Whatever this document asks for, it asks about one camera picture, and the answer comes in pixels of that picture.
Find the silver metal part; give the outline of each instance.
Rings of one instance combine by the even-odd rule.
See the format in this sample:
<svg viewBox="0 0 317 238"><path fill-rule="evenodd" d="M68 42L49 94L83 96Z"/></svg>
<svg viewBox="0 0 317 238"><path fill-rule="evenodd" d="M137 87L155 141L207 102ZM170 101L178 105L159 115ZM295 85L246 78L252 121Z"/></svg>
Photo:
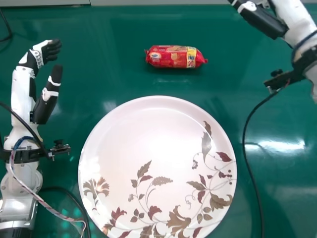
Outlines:
<svg viewBox="0 0 317 238"><path fill-rule="evenodd" d="M34 192L38 192L43 183L42 174L37 170L39 162L15 164L16 176ZM22 186L6 173L1 184L2 206L0 209L0 230L4 228L33 229L37 211L37 201L24 191Z"/></svg>
<svg viewBox="0 0 317 238"><path fill-rule="evenodd" d="M31 212L30 212L30 217L27 221L20 220L20 221L0 222L0 230L8 229L8 228L28 228L32 230L34 228L37 207L38 207L38 204L36 201L34 201Z"/></svg>

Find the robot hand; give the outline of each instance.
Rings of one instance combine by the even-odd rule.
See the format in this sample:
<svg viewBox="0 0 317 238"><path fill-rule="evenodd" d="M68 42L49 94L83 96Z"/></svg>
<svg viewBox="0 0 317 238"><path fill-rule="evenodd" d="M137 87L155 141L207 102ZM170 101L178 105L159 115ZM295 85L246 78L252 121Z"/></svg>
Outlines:
<svg viewBox="0 0 317 238"><path fill-rule="evenodd" d="M293 48L292 72L279 73L265 82L273 90L307 78L313 83L317 103L317 27L300 0L262 0L261 5L247 0L229 0L238 13L252 26L272 39L282 37ZM271 7L276 17L263 6Z"/></svg>
<svg viewBox="0 0 317 238"><path fill-rule="evenodd" d="M61 42L59 39L43 41L29 49L19 61L18 66L32 69L36 77L43 65L57 59L60 48Z"/></svg>
<svg viewBox="0 0 317 238"><path fill-rule="evenodd" d="M35 78L39 69L47 62L56 60L61 48L60 40L46 40L34 45L19 61L12 74L11 108L38 135L38 124L45 124L50 117L59 94L62 77L62 66L55 65L48 78L41 96L36 97ZM5 150L11 150L15 142L23 136L31 136L30 132L14 117L11 116L13 129L4 143ZM21 147L31 146L38 149L33 141L24 141Z"/></svg>

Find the green table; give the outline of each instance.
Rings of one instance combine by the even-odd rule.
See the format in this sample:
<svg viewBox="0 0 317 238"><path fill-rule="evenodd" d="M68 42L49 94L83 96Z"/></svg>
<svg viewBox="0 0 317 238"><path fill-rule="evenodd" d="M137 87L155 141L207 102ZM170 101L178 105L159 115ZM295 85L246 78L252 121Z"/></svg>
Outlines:
<svg viewBox="0 0 317 238"><path fill-rule="evenodd" d="M317 6L308 9L317 20ZM10 103L12 71L33 44L60 38L64 76L58 105L39 131L47 146L63 138L72 147L55 162L43 159L44 187L63 186L79 197L77 165L95 124L118 105L147 95L188 100L209 112L236 153L238 184L232 206L213 238L259 238L255 192L242 157L241 134L251 109L268 95L270 72L290 69L291 49L249 26L230 6L53 7L5 9L14 31L0 43L0 100ZM5 35L0 21L0 34ZM201 50L198 70L155 70L144 49L179 44ZM37 78L38 94L53 64ZM290 86L264 105L247 132L248 156L261 192L267 238L314 238L317 233L317 106L311 84ZM2 135L11 130L1 111ZM63 195L42 194L64 214L80 212ZM104 235L91 224L93 238ZM78 237L76 230L39 207L36 238Z"/></svg>

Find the robotic arm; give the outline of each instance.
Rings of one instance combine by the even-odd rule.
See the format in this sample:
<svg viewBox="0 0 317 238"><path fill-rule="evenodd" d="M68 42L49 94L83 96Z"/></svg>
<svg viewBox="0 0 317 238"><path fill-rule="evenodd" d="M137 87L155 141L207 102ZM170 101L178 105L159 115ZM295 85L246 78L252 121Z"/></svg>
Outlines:
<svg viewBox="0 0 317 238"><path fill-rule="evenodd" d="M307 78L313 83L312 97L317 103L317 27L300 0L264 0L255 4L246 0L229 0L238 13L252 26L272 39L283 38L292 48L294 70L273 72L264 84L277 90ZM275 15L265 8L271 7Z"/></svg>
<svg viewBox="0 0 317 238"><path fill-rule="evenodd" d="M38 137L38 125L46 124L56 105L63 68L61 65L53 67L38 99L35 78L42 66L57 59L60 48L60 40L46 40L34 45L25 53L12 74L11 108ZM11 122L13 129L6 137L4 146L0 144L0 157L5 160L7 168L9 155L15 143L23 136L32 137L31 132L16 117L11 116ZM43 182L42 174L37 170L39 158L53 159L55 154L70 151L70 147L63 145L61 140L56 141L55 147L51 148L47 154L43 152L43 148L43 144L24 140L14 158L14 171L17 177L35 193L41 189ZM3 177L0 189L2 193L0 237L30 238L37 211L36 200L22 189L9 172Z"/></svg>

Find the wire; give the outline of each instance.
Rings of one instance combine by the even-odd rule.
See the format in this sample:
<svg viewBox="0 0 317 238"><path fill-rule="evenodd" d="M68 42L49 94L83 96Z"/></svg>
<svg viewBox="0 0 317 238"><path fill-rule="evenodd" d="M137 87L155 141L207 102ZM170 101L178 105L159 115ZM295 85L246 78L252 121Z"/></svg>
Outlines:
<svg viewBox="0 0 317 238"><path fill-rule="evenodd" d="M6 25L6 28L8 29L8 36L4 37L3 39L0 39L0 42L3 42L3 41L7 41L7 40L12 38L12 31L11 31L9 23L6 20L6 17L4 16L4 13L2 12L1 8L0 8L0 14L1 14L2 18L3 18L3 21L4 21L5 25Z"/></svg>
<svg viewBox="0 0 317 238"><path fill-rule="evenodd" d="M7 106L5 103L0 102L0 106L2 106L4 109L6 109L8 112L10 112L15 118L17 118L19 120L19 122L22 123L22 125L25 126L25 128L27 128L27 130L31 133L31 135L35 138L36 142L38 143L39 147L43 150L45 156L49 159L49 153L48 151L45 149L45 146L43 144L43 142L39 139L39 137L37 136L37 134L34 132L34 130L31 129L31 127L15 112L13 111L9 106Z"/></svg>
<svg viewBox="0 0 317 238"><path fill-rule="evenodd" d="M251 177L251 181L254 187L254 190L256 192L256 197L257 197L257 202L258 202L258 207L259 207L259 212L260 212L260 222L261 222L261 238L264 238L264 214L263 214L263 208L262 208L262 203L261 203L261 198L260 198L260 193L259 193L259 189L257 187L254 175L252 173L251 167L249 165L248 159L247 159L247 154L246 154L246 146L245 146L245 139L246 139L246 131L247 131L247 127L249 124L249 121L251 119L251 117L253 116L253 114L256 112L257 109L259 109L260 106L262 106L264 103L268 102L270 99L272 99L274 96L276 96L281 89L278 89L276 91L274 91L272 94L270 94L267 98L265 98L263 101L261 101L259 104L257 104L253 110L250 112L250 114L247 117L246 123L244 125L243 128L243 133L242 133L242 151L243 151L243 157L245 160L245 163L247 165L248 168L248 172L250 174Z"/></svg>
<svg viewBox="0 0 317 238"><path fill-rule="evenodd" d="M87 211L85 210L83 205L79 202L79 200L75 197L75 195L72 194L67 189L65 189L63 187L58 187L58 186L46 187L46 188L42 188L41 189L41 192L49 192L49 191L57 191L57 192L65 193L77 205L77 207L79 208L81 214L84 217L84 221L87 224L87 227L86 227L86 229L87 229L86 230L87 238L91 238L91 231L90 231L90 228L89 228L89 218L88 218Z"/></svg>
<svg viewBox="0 0 317 238"><path fill-rule="evenodd" d="M32 138L31 136L23 136L22 138L18 139L18 141L15 143L13 150L11 151L11 155L10 155L10 160L9 160L9 166L6 167L6 170L12 175L12 177L21 185L21 187L30 195L32 195L34 197L35 200L38 201L38 203L40 203L43 207L46 208L46 210L48 210L49 212L51 212L53 215L61 218L64 221L68 221L70 222L78 231L78 233L80 234L80 238L83 238L84 235L84 231L85 228L87 226L86 222L84 220L80 220L80 219L74 219L68 216L63 215L62 213L58 212L57 210L53 209L47 202L44 201L43 198L41 198L38 194L36 194L35 191L33 191L32 189L30 189L22 180L18 179L15 172L14 172L14 158L15 158L15 152L16 150L19 148L19 146L21 145L21 143L24 140L34 140L34 138ZM81 229L79 227L77 227L75 225L75 223L83 223L84 224L84 228Z"/></svg>

